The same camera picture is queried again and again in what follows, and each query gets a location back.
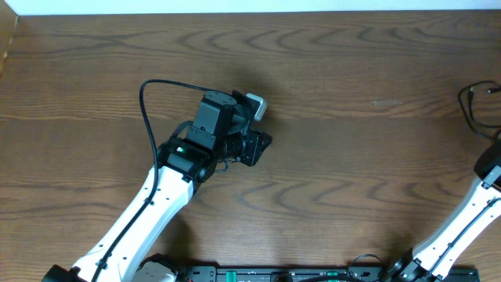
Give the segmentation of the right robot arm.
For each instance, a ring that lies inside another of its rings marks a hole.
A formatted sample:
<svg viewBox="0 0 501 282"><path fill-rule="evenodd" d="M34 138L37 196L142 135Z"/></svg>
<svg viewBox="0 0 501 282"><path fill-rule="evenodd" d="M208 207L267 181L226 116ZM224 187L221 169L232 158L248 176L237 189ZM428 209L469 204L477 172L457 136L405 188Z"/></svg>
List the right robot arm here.
<svg viewBox="0 0 501 282"><path fill-rule="evenodd" d="M381 274L382 281L443 281L478 235L500 217L500 144L477 160L467 194L426 240Z"/></svg>

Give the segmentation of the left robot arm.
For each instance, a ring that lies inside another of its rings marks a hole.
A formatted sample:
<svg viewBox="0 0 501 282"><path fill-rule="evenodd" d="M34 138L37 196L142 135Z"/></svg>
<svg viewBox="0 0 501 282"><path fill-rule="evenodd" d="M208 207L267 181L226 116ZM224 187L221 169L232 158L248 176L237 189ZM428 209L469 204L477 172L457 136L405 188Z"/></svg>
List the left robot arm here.
<svg viewBox="0 0 501 282"><path fill-rule="evenodd" d="M153 243L218 164L254 166L272 137L252 123L267 109L260 96L207 91L185 121L154 152L141 190L106 235L70 269L54 265L45 281L137 281Z"/></svg>

